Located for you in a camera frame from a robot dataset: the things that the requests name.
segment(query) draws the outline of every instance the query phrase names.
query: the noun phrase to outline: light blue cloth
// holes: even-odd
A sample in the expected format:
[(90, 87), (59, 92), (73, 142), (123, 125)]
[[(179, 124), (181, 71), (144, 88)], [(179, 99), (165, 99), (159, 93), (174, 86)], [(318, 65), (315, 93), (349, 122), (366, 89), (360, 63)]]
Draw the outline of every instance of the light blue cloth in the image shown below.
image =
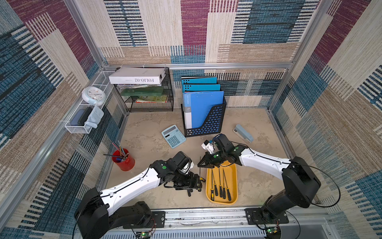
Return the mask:
[(92, 112), (85, 121), (85, 129), (89, 130), (90, 128), (97, 128), (97, 125), (101, 121), (103, 115), (104, 112), (98, 106), (94, 106)]

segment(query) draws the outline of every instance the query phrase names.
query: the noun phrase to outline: white box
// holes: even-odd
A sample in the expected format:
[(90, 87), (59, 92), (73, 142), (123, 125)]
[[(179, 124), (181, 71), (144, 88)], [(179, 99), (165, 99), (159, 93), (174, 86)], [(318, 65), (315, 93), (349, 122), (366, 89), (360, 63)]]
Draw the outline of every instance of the white box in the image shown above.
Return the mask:
[(165, 77), (164, 68), (122, 67), (109, 76), (111, 84), (158, 85)]

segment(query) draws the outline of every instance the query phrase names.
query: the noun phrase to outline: red pen holder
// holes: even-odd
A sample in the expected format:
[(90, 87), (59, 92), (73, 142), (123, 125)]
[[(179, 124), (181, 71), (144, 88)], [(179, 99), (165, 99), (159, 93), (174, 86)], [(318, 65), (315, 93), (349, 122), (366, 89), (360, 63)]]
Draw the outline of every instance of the red pen holder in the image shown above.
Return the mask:
[[(128, 154), (129, 151), (127, 149), (123, 149), (123, 151), (125, 152), (125, 154)], [(120, 155), (120, 151), (119, 150), (116, 150), (114, 153), (113, 153), (114, 156), (119, 156)], [(127, 156), (126, 160), (123, 161), (123, 162), (118, 162), (118, 158), (117, 157), (112, 157), (112, 160), (113, 162), (115, 162), (116, 165), (118, 165), (118, 167), (120, 167), (120, 169), (122, 171), (129, 171), (131, 170), (134, 165), (135, 165), (135, 160), (132, 158), (131, 154), (129, 154), (129, 156)]]

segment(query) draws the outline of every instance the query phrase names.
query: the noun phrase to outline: black file holder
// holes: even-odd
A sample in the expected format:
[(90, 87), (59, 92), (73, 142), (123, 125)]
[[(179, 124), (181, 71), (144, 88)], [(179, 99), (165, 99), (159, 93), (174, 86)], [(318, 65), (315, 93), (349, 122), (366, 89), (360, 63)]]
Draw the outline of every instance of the black file holder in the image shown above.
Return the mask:
[(204, 123), (199, 128), (188, 128), (185, 126), (185, 115), (183, 112), (183, 105), (181, 104), (182, 109), (182, 118), (183, 118), (183, 128), (185, 130), (185, 137), (193, 137), (200, 135), (211, 135), (214, 133), (220, 133), (223, 125), (223, 118), (225, 113), (225, 107), (227, 102), (223, 98), (223, 103), (212, 106), (210, 112), (208, 113)]

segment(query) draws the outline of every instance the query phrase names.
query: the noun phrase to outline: blue folder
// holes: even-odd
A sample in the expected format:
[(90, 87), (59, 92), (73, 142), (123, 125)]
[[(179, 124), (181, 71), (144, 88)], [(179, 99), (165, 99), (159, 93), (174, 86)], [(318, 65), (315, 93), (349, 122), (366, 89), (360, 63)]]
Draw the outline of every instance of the blue folder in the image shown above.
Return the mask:
[(182, 77), (182, 84), (216, 84), (217, 77)]
[(185, 128), (199, 128), (204, 123), (212, 106), (223, 103), (224, 91), (183, 93)]
[(190, 91), (219, 91), (219, 84), (183, 84), (182, 92)]

